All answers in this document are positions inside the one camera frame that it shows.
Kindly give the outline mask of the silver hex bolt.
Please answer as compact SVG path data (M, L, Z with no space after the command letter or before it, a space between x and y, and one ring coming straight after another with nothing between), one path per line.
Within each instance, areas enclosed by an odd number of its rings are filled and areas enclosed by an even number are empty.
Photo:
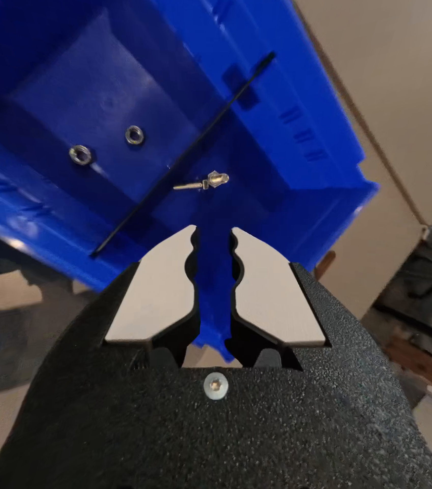
M226 173L219 173L217 171L212 171L207 175L207 177L201 181L179 184L173 186L173 190L207 190L209 188L217 188L221 185L228 183L230 177Z

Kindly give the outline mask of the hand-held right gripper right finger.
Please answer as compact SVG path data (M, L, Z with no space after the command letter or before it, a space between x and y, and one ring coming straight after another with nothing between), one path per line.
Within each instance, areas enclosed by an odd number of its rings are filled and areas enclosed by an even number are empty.
M323 329L288 259L238 227L231 236L242 271L234 289L237 319L277 344L324 346Z

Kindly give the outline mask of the blue plastic bin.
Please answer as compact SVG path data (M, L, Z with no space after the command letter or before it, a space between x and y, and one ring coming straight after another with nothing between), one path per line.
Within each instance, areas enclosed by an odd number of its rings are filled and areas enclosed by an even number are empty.
M231 228L311 271L378 190L364 158L291 1L0 1L0 239L101 291L196 225L225 360Z

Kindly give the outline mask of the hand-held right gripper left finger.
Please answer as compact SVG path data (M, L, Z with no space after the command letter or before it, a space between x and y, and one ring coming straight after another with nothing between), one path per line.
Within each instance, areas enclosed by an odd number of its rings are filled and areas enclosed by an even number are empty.
M200 333L198 229L188 225L136 263L134 276L104 337L107 344L186 350Z

